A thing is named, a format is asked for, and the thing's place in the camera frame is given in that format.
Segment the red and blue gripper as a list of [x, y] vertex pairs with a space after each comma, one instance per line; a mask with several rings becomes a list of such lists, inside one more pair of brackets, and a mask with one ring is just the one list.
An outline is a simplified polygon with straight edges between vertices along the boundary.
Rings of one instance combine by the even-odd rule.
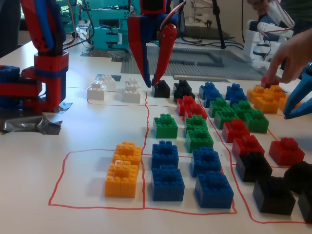
[[[140, 7], [140, 16], [128, 17], [128, 41], [144, 82], [147, 87], [151, 87], [146, 43], [156, 40], [160, 25], [170, 12], [170, 4], [167, 0], [141, 0]], [[160, 35], [153, 85], [156, 85], [166, 72], [175, 40], [176, 26], [168, 23], [162, 28]]]

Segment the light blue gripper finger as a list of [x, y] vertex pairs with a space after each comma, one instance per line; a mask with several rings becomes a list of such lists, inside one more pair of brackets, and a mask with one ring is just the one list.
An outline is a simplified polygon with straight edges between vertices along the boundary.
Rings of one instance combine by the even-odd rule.
[[311, 113], [312, 113], [312, 104], [305, 102], [299, 107], [291, 110], [288, 114], [285, 113], [285, 119], [297, 118]]
[[296, 105], [302, 101], [312, 91], [312, 63], [310, 62], [301, 74], [301, 81], [288, 97], [284, 108], [285, 113], [288, 114], [291, 110], [295, 109]]

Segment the bare person hand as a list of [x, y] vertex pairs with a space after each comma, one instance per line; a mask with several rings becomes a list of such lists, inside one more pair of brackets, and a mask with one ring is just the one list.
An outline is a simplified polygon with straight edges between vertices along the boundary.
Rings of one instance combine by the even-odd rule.
[[247, 3], [259, 14], [263, 15], [269, 10], [271, 0], [247, 0]]
[[267, 71], [267, 83], [272, 84], [276, 72], [285, 61], [284, 72], [280, 82], [290, 83], [297, 79], [303, 69], [312, 60], [312, 30], [306, 30], [281, 44], [274, 54]]

